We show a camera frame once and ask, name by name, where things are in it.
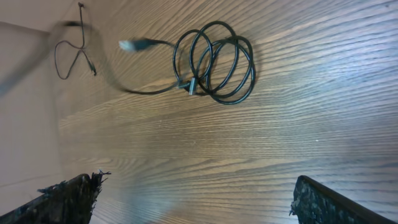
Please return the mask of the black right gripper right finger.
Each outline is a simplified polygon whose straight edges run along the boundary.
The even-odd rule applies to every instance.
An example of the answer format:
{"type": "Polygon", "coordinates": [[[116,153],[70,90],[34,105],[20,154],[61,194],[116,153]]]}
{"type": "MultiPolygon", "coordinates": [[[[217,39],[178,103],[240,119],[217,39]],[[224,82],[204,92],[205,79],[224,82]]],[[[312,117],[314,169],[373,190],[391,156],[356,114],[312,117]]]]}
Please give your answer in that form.
{"type": "Polygon", "coordinates": [[[297,178],[289,214],[302,224],[395,224],[306,175],[297,178]]]}

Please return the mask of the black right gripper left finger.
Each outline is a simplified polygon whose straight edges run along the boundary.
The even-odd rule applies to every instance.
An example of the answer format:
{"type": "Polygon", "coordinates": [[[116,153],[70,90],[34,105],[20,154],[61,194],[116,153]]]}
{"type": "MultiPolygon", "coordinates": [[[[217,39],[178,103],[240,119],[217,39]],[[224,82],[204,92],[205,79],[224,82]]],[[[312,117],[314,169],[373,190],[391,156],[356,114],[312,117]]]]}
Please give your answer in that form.
{"type": "Polygon", "coordinates": [[[1,224],[89,223],[104,176],[110,174],[102,170],[90,175],[80,174],[39,189],[41,196],[2,215],[1,224]]]}

